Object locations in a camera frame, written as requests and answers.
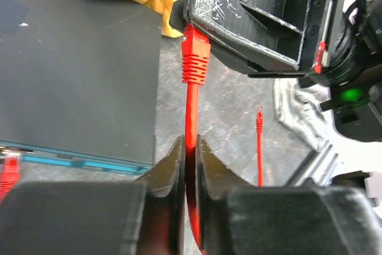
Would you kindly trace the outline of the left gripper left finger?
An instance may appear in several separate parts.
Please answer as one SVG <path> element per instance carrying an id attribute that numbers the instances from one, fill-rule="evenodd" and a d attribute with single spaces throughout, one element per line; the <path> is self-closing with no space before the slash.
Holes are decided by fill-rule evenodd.
<path id="1" fill-rule="evenodd" d="M 2 254 L 182 254 L 184 138 L 132 181 L 25 182 L 1 203 Z"/>

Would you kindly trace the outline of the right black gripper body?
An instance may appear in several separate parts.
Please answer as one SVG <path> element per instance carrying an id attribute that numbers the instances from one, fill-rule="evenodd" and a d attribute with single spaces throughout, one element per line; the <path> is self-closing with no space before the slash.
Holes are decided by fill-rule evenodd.
<path id="1" fill-rule="evenodd" d="M 276 39 L 277 53 L 296 57 L 292 68 L 252 58 L 250 78 L 298 78 L 302 87 L 336 87 L 363 71 L 359 30 L 343 12 L 344 0 L 248 1 L 247 11 Z"/>

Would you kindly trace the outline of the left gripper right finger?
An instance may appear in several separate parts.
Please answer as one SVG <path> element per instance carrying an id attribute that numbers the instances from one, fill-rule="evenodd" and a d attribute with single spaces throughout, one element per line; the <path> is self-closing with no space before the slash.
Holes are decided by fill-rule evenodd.
<path id="1" fill-rule="evenodd" d="M 381 222 L 357 188 L 255 187 L 227 168 L 203 137 L 196 175 L 204 254 L 380 254 Z"/>

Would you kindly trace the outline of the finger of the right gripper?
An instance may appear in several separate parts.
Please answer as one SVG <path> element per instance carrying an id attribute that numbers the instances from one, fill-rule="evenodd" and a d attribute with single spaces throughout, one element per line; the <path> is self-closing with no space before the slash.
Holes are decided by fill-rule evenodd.
<path id="1" fill-rule="evenodd" d="M 186 0 L 184 17 L 229 56 L 297 70 L 311 0 Z"/>
<path id="2" fill-rule="evenodd" d="M 239 3 L 241 19 L 235 18 L 224 1 L 216 0 L 203 19 L 192 19 L 196 10 L 191 0 L 178 0 L 172 6 L 169 24 L 175 30 L 185 30 L 193 24 L 210 39 L 212 54 L 227 67 L 240 73 L 296 72 L 298 60 L 287 55 L 278 45 L 281 33 L 272 32 L 276 22 Z"/>

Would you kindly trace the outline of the dark grey network switch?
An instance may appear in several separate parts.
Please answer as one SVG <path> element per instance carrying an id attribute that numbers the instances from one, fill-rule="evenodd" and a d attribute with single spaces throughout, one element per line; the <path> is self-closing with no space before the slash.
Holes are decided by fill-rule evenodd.
<path id="1" fill-rule="evenodd" d="M 129 0 L 1 0 L 1 154 L 151 169 L 160 24 Z"/>

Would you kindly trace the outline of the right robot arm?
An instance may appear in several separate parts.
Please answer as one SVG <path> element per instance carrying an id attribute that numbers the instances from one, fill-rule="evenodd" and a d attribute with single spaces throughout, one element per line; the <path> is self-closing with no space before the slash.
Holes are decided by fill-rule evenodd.
<path id="1" fill-rule="evenodd" d="M 227 67 L 330 89 L 336 130 L 381 140 L 381 0 L 177 0 L 170 26 L 193 26 Z"/>

